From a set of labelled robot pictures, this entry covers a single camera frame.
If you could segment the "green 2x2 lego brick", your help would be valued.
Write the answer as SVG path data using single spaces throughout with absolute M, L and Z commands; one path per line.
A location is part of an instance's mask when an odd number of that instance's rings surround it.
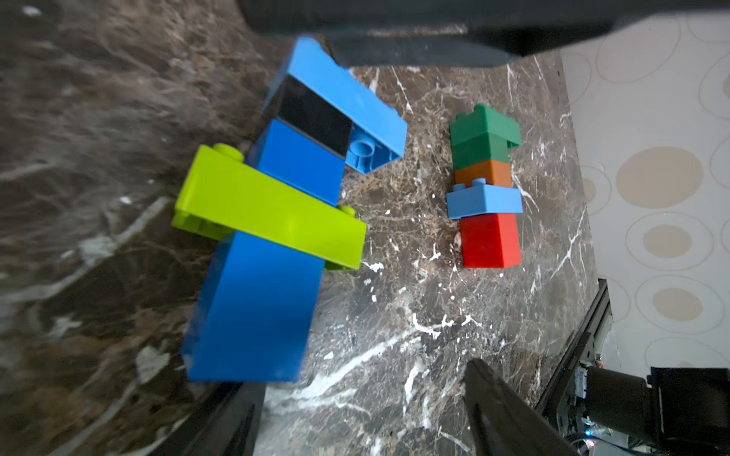
M 454 170 L 490 160 L 509 163 L 509 146 L 505 139 L 486 133 L 452 146 Z

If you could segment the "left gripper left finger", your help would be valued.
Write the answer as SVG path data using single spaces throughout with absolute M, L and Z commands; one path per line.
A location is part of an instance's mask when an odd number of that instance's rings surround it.
M 252 455 L 262 420 L 266 385 L 222 383 L 153 455 Z

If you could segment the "red 2x2 lego brick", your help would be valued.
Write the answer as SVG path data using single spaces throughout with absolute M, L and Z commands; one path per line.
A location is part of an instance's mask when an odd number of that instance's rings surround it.
M 462 218 L 459 225 L 465 268 L 505 269 L 522 262 L 515 214 Z

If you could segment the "orange 2x2 lego brick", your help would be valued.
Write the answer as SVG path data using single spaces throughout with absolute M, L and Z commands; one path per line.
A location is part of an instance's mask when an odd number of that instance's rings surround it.
M 481 161 L 476 165 L 458 169 L 454 171 L 454 179 L 456 184 L 465 184 L 468 187 L 477 179 L 484 179 L 487 184 L 501 187 L 513 186 L 511 166 L 496 160 Z

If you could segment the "light blue 2x4 lego brick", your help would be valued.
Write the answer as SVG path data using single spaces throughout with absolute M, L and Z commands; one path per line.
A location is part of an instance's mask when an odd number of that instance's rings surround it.
M 523 202 L 516 188 L 487 184 L 484 178 L 473 180 L 471 187 L 456 184 L 447 195 L 451 220 L 486 214 L 522 214 Z
M 294 43 L 262 114 L 293 127 L 362 175 L 405 155 L 408 124 L 313 38 Z

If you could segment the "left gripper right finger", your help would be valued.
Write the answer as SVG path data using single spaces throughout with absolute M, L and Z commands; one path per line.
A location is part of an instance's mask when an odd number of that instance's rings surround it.
M 578 451 L 561 437 L 483 360 L 466 368 L 465 405 L 478 455 L 568 455 Z

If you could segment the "blue 2x2 lego brick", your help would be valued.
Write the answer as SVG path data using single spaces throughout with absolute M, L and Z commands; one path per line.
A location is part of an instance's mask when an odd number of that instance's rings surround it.
M 237 232 L 209 265 L 181 355 L 193 382 L 296 382 L 324 261 Z
M 313 198 L 338 205 L 345 161 L 286 123 L 273 120 L 244 162 Z

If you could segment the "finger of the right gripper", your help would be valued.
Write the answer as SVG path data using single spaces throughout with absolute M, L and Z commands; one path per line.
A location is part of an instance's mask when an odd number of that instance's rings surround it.
M 602 37 L 652 15 L 726 1 L 241 1 L 251 30 L 320 35 L 344 67 L 494 68 Z

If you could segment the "lime green 2x4 lego brick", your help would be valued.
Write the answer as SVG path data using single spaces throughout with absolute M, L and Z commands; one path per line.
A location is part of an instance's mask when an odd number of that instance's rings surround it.
M 215 241 L 243 232 L 326 261 L 361 266 L 367 224 L 243 162 L 227 144 L 200 146 L 175 204 L 172 226 Z

